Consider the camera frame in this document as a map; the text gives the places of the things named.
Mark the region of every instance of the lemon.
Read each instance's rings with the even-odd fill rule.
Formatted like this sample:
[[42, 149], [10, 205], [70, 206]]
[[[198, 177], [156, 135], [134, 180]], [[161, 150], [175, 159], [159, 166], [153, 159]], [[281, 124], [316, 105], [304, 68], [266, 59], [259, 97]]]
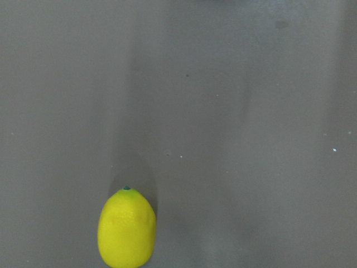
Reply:
[[156, 217], [138, 191], [125, 186], [105, 203], [98, 224], [98, 249], [112, 268], [137, 268], [152, 254]]

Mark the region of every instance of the yellow lemon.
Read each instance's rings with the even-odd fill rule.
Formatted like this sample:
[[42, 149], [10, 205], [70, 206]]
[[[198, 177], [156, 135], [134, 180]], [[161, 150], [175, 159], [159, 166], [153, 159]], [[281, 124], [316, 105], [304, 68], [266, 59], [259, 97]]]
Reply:
[[147, 262], [155, 241], [156, 217], [149, 202], [125, 186], [105, 203], [98, 224], [98, 249], [112, 268], [137, 268]]

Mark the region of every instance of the yellow fruit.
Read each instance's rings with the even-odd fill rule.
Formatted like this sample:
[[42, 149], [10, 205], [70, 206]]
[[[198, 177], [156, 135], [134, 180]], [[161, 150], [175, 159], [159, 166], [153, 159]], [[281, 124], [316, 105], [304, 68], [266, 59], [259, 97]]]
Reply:
[[98, 249], [112, 268], [137, 268], [147, 262], [155, 241], [156, 217], [149, 202], [125, 186], [105, 203], [98, 224]]

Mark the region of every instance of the gray surface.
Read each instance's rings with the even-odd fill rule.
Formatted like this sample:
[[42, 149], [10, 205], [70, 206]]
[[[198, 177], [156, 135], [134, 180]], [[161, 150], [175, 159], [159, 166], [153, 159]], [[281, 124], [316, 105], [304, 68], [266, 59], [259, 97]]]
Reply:
[[1, 1], [1, 267], [105, 267], [126, 184], [157, 210], [145, 267], [355, 267], [356, 14]]

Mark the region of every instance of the plastic lemon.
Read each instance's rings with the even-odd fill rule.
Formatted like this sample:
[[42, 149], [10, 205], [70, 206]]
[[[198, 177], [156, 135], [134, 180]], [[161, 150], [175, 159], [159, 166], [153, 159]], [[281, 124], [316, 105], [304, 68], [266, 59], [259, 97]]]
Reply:
[[105, 203], [98, 224], [98, 249], [112, 268], [137, 268], [147, 262], [155, 241], [156, 217], [149, 202], [125, 186]]

